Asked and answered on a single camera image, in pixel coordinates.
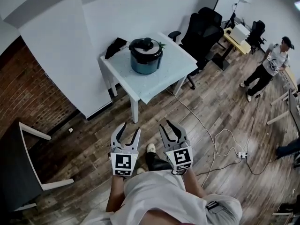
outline black office chair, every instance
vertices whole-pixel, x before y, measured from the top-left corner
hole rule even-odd
[[[257,22],[253,22],[251,32],[246,39],[246,41],[251,46],[251,53],[255,53],[257,48],[261,48],[261,44],[264,44],[266,39],[261,38],[262,34],[265,32],[265,24],[259,20]]]
[[[208,7],[203,7],[198,13],[191,15],[187,33],[179,46],[197,60],[198,69],[187,76],[193,90],[195,84],[191,76],[203,70],[212,59],[214,53],[210,49],[224,34],[223,29],[220,27],[221,21],[222,16]],[[180,34],[181,32],[174,31],[169,34],[169,37],[176,42],[176,37]]]

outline white shoe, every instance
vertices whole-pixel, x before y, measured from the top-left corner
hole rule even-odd
[[[145,173],[145,172],[146,172],[145,169],[143,169],[142,167],[139,167],[136,171],[136,174],[139,175],[139,174]]]
[[[248,94],[246,94],[246,95],[247,95],[247,101],[248,101],[248,102],[251,102],[251,96],[248,95]]]
[[[155,145],[153,143],[150,143],[147,146],[147,152],[156,152]]]

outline man in white shirt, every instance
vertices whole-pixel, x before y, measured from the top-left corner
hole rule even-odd
[[[263,60],[260,62],[261,64],[247,80],[240,84],[243,88],[248,87],[250,83],[259,78],[258,83],[247,91],[248,102],[251,102],[251,97],[255,93],[268,85],[273,76],[275,76],[279,71],[285,70],[289,64],[289,56],[287,52],[290,48],[294,49],[294,46],[288,37],[283,37],[280,45],[273,43],[269,45]]]
[[[139,168],[127,180],[112,176],[106,212],[95,209],[82,225],[238,225],[242,216],[240,202],[233,197],[207,195],[191,168],[180,176],[171,165],[147,147],[150,172]]]

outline floor board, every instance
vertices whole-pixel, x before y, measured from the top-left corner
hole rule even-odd
[[[221,52],[216,45],[215,52]],[[221,71],[210,62],[194,77],[196,90],[190,84],[182,86],[178,98],[186,104],[204,123],[214,137],[222,129],[233,132],[236,141],[244,147],[254,122],[248,143],[248,163],[253,172],[260,172],[275,159],[276,144],[287,145],[297,137],[292,118],[266,125],[271,118],[288,109],[285,102],[271,107],[271,101],[284,93],[279,77],[268,85],[263,95],[248,103],[245,90],[239,83],[247,78],[257,66],[263,53],[242,56],[238,51],[229,55],[230,67]],[[157,146],[160,156],[163,144],[158,125],[166,125],[166,119],[179,122],[187,131],[194,153],[196,174],[209,170],[213,160],[214,146],[199,121],[166,90],[156,95],[148,105],[139,103],[139,122],[131,120],[130,100],[119,87],[114,105],[91,121],[77,115],[57,131],[50,142],[44,142],[30,149],[30,157],[42,182],[53,182],[73,178],[75,183],[42,194],[36,199],[37,208],[23,212],[22,220],[14,223],[31,225],[76,225],[93,208],[105,209],[111,182],[111,164],[108,160],[110,136],[122,122],[128,122],[122,140],[131,139],[140,127],[140,154],[149,143]],[[229,132],[223,132],[216,139],[220,154],[228,152],[234,145]],[[144,156],[139,162],[145,167]],[[216,157],[214,168],[239,162],[233,151],[227,157]],[[259,176],[250,173],[245,160],[221,171],[212,172],[204,188],[209,193],[234,196],[242,204],[243,225],[269,224],[272,212],[291,194],[293,189],[300,192],[298,172],[292,168],[292,157],[286,157],[269,164]],[[198,176],[202,184],[207,175]]]

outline black pants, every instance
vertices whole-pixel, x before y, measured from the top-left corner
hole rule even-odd
[[[155,152],[146,153],[146,164],[148,166],[149,171],[161,171],[172,169],[172,166],[168,162],[160,159]]]
[[[257,78],[259,78],[258,83],[253,88],[248,89],[247,94],[250,96],[253,96],[255,93],[267,86],[273,76],[267,72],[263,65],[259,65],[254,73],[246,81],[244,81],[244,84],[248,87],[250,83]]]

